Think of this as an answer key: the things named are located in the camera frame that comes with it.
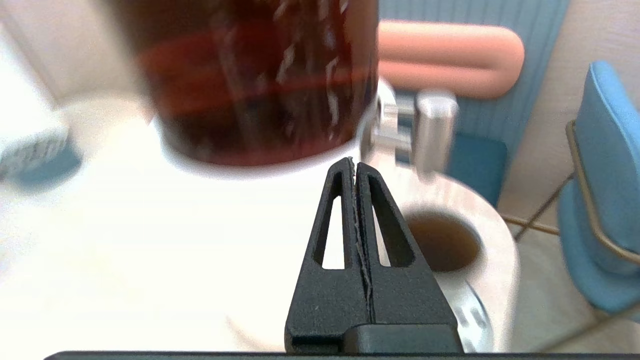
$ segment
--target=glass jar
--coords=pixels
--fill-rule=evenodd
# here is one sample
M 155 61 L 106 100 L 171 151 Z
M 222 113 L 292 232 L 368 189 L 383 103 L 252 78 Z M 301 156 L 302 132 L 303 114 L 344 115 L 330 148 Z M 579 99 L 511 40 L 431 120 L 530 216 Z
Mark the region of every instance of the glass jar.
M 378 83 L 378 0 L 105 0 L 179 152 L 292 161 L 354 137 Z

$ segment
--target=metal faucet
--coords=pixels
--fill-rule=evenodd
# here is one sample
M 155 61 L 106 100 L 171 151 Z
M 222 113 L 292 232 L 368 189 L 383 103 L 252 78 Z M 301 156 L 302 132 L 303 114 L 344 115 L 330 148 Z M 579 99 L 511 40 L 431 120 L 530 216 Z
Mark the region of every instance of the metal faucet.
M 413 131 L 398 128 L 398 114 L 413 115 Z M 371 127 L 371 145 L 409 154 L 418 174 L 445 172 L 456 127 L 458 103 L 447 91 L 423 90 L 413 109 L 385 104 Z

